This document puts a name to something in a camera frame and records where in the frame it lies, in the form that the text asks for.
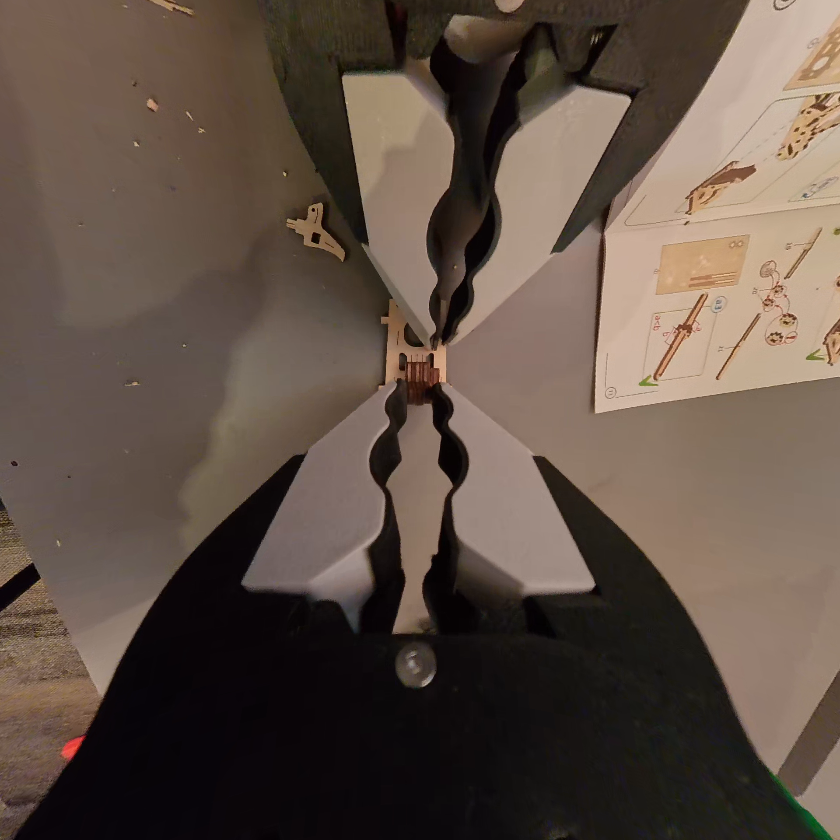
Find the light wooden model plate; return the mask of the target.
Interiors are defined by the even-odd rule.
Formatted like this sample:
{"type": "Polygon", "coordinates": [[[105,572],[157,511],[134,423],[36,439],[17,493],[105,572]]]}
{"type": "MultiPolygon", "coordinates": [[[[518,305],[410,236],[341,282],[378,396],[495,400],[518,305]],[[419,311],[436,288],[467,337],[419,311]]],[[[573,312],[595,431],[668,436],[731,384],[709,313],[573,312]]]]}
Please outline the light wooden model plate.
{"type": "Polygon", "coordinates": [[[384,384],[405,379],[408,362],[421,361],[438,371],[439,382],[447,382],[447,348],[441,343],[436,348],[423,344],[396,301],[392,298],[388,303],[387,314],[381,318],[386,327],[384,384]]]}

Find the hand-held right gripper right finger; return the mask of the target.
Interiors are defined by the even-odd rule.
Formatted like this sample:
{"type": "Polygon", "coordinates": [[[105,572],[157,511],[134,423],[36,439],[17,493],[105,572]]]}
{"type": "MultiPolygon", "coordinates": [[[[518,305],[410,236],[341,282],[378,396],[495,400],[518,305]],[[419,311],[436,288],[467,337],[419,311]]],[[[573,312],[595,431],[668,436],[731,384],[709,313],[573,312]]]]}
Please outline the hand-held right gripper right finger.
{"type": "Polygon", "coordinates": [[[423,598],[441,634],[524,633],[528,600],[596,591],[532,451],[452,385],[431,393],[451,483],[423,598]]]}

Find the paper instruction booklet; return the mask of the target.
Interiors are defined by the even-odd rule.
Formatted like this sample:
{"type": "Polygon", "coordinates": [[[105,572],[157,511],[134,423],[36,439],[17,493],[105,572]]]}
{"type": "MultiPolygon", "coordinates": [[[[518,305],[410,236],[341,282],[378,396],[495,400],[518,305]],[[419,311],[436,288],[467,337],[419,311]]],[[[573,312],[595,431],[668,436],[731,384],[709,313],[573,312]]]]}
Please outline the paper instruction booklet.
{"type": "Polygon", "coordinates": [[[604,231],[594,410],[839,376],[839,2],[750,2],[604,231]]]}

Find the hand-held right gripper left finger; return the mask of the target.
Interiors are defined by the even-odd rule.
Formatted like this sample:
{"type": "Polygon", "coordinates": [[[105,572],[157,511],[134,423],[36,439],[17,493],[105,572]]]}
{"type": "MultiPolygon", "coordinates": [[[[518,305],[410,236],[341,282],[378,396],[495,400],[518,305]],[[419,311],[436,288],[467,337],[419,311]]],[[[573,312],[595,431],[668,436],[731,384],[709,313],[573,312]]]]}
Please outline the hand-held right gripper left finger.
{"type": "Polygon", "coordinates": [[[390,633],[405,585],[387,483],[406,386],[381,388],[305,454],[242,584],[339,605],[356,633],[390,633]]]}

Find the scattered wood chips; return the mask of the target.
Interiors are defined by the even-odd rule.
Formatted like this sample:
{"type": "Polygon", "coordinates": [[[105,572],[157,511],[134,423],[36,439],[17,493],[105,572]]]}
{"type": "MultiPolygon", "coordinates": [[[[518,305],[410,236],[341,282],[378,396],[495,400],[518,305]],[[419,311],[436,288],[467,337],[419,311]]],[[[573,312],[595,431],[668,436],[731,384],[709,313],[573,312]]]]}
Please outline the scattered wood chips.
{"type": "Polygon", "coordinates": [[[130,3],[143,102],[107,213],[108,289],[123,390],[209,403],[278,297],[278,142],[295,141],[258,3],[197,4],[187,19],[130,3]]]}

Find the dark brown wooden gear stack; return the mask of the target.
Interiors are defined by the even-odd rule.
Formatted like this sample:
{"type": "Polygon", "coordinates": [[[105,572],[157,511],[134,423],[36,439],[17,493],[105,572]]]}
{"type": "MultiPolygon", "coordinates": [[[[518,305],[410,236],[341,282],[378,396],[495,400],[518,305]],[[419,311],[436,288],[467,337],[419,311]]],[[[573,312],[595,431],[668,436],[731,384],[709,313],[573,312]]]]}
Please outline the dark brown wooden gear stack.
{"type": "Polygon", "coordinates": [[[404,372],[408,405],[420,406],[429,403],[432,389],[442,381],[436,354],[402,354],[400,365],[401,371],[404,372]]]}

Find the black chair leg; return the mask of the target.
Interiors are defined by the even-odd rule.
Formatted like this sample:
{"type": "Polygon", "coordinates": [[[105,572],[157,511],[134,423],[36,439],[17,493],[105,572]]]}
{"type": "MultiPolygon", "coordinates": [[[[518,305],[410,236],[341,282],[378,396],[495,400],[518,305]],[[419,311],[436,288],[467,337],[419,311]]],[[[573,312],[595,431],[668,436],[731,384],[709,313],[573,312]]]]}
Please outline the black chair leg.
{"type": "Polygon", "coordinates": [[[18,598],[40,581],[40,574],[34,563],[28,563],[1,585],[0,610],[8,609],[18,598]]]}

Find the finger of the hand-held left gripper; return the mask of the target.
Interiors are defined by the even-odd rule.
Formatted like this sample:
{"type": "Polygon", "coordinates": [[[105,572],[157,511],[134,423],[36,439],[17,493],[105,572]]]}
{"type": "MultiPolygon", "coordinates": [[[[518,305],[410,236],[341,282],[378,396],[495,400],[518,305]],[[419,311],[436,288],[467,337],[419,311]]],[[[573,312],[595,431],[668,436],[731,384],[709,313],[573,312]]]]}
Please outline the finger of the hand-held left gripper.
{"type": "Polygon", "coordinates": [[[430,59],[342,78],[365,252],[432,346],[486,211],[481,149],[500,73],[498,50],[442,39],[430,59]]]}
{"type": "Polygon", "coordinates": [[[446,341],[478,327],[551,257],[632,105],[624,91],[564,68],[551,33],[528,33],[511,59],[479,152],[476,215],[446,306],[446,341]]]}

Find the small hooked wooden part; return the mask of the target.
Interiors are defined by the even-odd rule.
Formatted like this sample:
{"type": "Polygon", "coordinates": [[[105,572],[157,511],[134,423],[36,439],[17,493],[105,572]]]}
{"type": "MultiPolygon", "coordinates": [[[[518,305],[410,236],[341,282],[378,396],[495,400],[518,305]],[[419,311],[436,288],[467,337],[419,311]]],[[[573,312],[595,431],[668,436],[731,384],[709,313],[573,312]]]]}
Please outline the small hooked wooden part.
{"type": "Polygon", "coordinates": [[[325,206],[323,202],[312,203],[308,206],[305,217],[288,217],[286,226],[302,237],[305,246],[326,252],[343,263],[345,250],[340,242],[324,227],[324,214],[325,206]]]}

